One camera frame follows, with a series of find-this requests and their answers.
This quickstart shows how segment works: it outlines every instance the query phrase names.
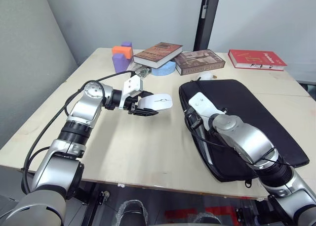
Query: book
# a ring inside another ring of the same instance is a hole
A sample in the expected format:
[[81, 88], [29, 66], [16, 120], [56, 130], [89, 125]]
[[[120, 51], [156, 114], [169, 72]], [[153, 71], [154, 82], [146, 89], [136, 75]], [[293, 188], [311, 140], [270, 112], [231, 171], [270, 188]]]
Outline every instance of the book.
[[181, 53], [174, 61], [180, 75], [220, 69], [225, 65], [225, 61], [210, 49]]
[[134, 55], [134, 62], [152, 68], [159, 68], [181, 52], [182, 45], [160, 42]]
[[228, 53], [235, 68], [283, 71], [287, 66], [272, 51], [230, 49]]

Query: robotic arm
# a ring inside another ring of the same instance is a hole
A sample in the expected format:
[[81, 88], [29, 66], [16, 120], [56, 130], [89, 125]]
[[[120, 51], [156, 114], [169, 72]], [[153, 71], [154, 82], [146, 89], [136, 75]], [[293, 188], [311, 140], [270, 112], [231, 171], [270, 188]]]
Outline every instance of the robotic arm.
[[138, 109], [135, 104], [138, 95], [151, 93], [143, 92], [142, 80], [137, 75], [125, 81], [122, 91], [99, 82], [86, 84], [82, 98], [73, 107], [58, 138], [53, 141], [36, 171], [31, 193], [16, 205], [3, 225], [63, 225], [65, 199], [74, 196], [84, 169], [78, 159], [83, 157], [102, 105], [109, 110], [115, 107], [128, 110], [134, 115], [158, 113], [152, 109]]
[[269, 201], [284, 221], [316, 226], [316, 195], [259, 129], [225, 115], [201, 92], [189, 100], [206, 130], [214, 130], [258, 175]]

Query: orange block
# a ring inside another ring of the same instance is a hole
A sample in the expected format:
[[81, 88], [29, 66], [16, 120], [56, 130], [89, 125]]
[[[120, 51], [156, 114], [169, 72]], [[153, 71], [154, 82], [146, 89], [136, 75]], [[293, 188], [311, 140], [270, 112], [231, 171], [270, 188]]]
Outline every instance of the orange block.
[[112, 54], [124, 54], [126, 59], [130, 59], [133, 56], [133, 50], [132, 47], [126, 47], [126, 46], [114, 46], [112, 48]]

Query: gray wall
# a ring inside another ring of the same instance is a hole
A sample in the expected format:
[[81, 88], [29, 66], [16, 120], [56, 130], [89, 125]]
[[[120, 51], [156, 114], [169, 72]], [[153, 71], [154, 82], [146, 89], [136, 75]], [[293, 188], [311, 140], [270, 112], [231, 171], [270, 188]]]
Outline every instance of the gray wall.
[[276, 52], [297, 80], [316, 83], [316, 0], [219, 0], [209, 48]]
[[48, 0], [78, 64], [96, 48], [165, 41], [192, 50], [201, 0]]
[[0, 148], [76, 67], [47, 0], [0, 0]]

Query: black pole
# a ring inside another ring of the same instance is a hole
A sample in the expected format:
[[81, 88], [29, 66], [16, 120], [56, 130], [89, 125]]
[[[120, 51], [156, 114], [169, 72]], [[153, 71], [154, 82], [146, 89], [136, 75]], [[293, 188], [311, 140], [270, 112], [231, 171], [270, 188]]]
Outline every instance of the black pole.
[[193, 50], [207, 49], [217, 5], [218, 0], [202, 0]]

